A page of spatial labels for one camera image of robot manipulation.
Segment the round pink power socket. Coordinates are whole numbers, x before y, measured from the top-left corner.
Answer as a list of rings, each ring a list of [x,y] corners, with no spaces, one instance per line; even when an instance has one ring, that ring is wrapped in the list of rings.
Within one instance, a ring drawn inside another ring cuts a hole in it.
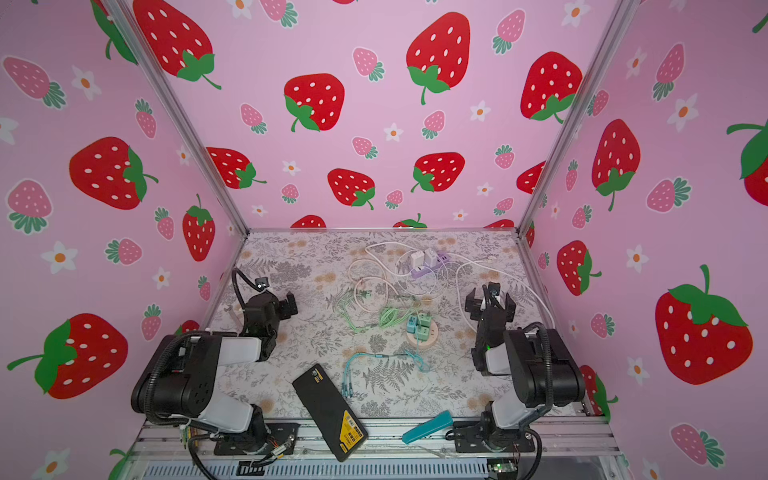
[[[428,349],[437,343],[439,328],[436,323],[429,327],[417,326],[413,333],[406,331],[406,339],[411,347],[416,349]]]

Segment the green plug adapter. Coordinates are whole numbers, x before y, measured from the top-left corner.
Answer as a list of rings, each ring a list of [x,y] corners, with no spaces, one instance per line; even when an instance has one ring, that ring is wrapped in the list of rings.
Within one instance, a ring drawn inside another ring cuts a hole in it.
[[[418,326],[429,329],[432,325],[432,316],[426,312],[417,314]]]

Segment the teal plug adapter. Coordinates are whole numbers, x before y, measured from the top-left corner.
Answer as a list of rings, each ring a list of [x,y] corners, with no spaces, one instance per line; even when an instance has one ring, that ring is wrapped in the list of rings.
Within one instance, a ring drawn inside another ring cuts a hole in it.
[[[411,315],[407,320],[406,330],[409,334],[414,335],[419,327],[419,319],[416,315]]]

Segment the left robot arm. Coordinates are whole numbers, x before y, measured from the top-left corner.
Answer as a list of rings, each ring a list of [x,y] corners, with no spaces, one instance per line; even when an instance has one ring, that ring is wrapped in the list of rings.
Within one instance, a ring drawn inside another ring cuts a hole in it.
[[[257,452],[273,436],[262,409],[224,394],[216,386],[221,367],[267,361],[280,325],[298,314],[292,292],[283,299],[266,277],[249,279],[233,268],[232,287],[242,309],[238,333],[193,330],[165,336],[131,393],[134,412],[157,426],[212,433],[245,452]]]

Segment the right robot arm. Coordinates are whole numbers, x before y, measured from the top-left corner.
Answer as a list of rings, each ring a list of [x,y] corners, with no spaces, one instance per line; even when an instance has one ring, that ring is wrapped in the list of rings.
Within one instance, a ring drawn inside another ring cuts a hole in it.
[[[585,380],[559,333],[541,322],[511,329],[517,304],[490,282],[471,291],[464,312],[477,323],[471,357],[487,377],[508,376],[512,389],[489,402],[474,423],[455,422],[446,437],[459,453],[537,449],[532,424],[555,407],[584,399]]]

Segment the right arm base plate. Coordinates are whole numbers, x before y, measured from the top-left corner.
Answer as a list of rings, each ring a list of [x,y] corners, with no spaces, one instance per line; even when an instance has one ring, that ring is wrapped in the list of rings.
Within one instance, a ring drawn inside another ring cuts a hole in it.
[[[478,419],[454,421],[445,439],[459,453],[534,453],[537,449],[530,435],[489,427]]]

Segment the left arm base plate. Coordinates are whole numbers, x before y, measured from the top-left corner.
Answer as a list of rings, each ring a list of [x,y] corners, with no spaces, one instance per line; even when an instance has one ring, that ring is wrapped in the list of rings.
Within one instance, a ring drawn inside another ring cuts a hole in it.
[[[214,455],[266,456],[275,449],[278,450],[278,456],[292,455],[299,428],[300,424],[295,422],[270,422],[243,433],[222,434],[215,441]]]

